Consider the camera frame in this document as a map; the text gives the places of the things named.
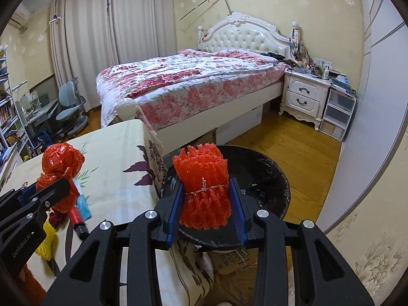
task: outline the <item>beige curtain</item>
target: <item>beige curtain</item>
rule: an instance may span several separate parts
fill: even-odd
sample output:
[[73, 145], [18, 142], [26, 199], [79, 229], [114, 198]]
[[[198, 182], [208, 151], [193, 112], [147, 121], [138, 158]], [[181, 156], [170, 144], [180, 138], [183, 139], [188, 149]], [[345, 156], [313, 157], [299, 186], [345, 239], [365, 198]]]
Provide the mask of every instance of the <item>beige curtain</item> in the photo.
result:
[[158, 56], [152, 0], [109, 0], [109, 19], [119, 62]]
[[52, 22], [50, 26], [54, 73], [57, 85], [60, 87], [74, 78], [65, 33], [65, 0], [52, 0], [50, 20], [54, 15], [62, 16], [62, 19]]
[[107, 0], [66, 0], [65, 28], [72, 71], [89, 110], [100, 105], [96, 76], [119, 63], [110, 36]]
[[158, 56], [174, 55], [176, 54], [176, 35], [173, 0], [154, 0], [153, 8]]

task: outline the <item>metal screw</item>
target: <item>metal screw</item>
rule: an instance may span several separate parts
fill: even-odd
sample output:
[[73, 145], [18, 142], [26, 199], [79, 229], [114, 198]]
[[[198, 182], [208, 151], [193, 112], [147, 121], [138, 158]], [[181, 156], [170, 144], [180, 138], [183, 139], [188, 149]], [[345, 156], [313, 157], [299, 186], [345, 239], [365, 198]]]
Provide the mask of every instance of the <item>metal screw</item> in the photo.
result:
[[267, 210], [260, 209], [256, 212], [256, 215], [258, 215], [260, 218], [267, 218], [269, 216], [269, 213]]
[[145, 212], [144, 216], [147, 219], [153, 219], [157, 216], [157, 213], [154, 210], [149, 210], [148, 212]]
[[315, 224], [311, 220], [304, 220], [303, 226], [305, 226], [305, 228], [311, 229], [315, 226]]
[[101, 230], [108, 230], [111, 227], [111, 223], [108, 221], [104, 221], [99, 225]]

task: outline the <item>blue packet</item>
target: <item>blue packet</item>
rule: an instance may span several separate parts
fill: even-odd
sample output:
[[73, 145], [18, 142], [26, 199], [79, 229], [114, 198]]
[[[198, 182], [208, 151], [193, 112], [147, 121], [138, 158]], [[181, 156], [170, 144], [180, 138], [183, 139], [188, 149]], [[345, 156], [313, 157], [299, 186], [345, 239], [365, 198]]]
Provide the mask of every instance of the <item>blue packet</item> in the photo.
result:
[[81, 188], [81, 183], [80, 181], [74, 181], [74, 184], [76, 188], [78, 189], [78, 192], [80, 193], [80, 196], [77, 198], [77, 207], [79, 210], [79, 213], [82, 216], [82, 219], [84, 222], [91, 217], [91, 211], [89, 210], [88, 204], [86, 203], [85, 196], [82, 194], [82, 188]]

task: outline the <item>yellow mesh sponge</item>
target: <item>yellow mesh sponge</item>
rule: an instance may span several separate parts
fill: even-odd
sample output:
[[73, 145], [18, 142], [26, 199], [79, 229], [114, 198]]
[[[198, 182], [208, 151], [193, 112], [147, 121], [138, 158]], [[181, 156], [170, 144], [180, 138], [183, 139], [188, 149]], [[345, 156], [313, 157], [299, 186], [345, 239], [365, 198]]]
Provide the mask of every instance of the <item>yellow mesh sponge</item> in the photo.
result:
[[49, 220], [46, 220], [44, 223], [44, 231], [47, 234], [44, 241], [41, 243], [40, 246], [36, 249], [35, 253], [37, 253], [40, 257], [42, 257], [46, 261], [51, 260], [52, 256], [52, 242], [55, 238], [56, 232], [55, 229], [50, 224]]

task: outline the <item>knotted red plastic bag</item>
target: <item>knotted red plastic bag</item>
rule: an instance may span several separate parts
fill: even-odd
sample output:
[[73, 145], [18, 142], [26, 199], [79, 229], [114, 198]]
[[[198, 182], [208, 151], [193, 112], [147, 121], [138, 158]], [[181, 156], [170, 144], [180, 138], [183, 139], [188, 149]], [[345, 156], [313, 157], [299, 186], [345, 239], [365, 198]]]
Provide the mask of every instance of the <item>knotted red plastic bag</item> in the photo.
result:
[[84, 164], [85, 157], [68, 143], [54, 144], [47, 147], [42, 156], [41, 176], [37, 179], [35, 189], [38, 191], [51, 185], [59, 178], [69, 182], [69, 194], [54, 205], [54, 209], [61, 213], [71, 210], [79, 197], [79, 192], [73, 178], [79, 173]]
[[197, 230], [219, 229], [231, 215], [228, 167], [215, 144], [187, 146], [173, 156], [174, 168], [184, 184], [180, 224]]

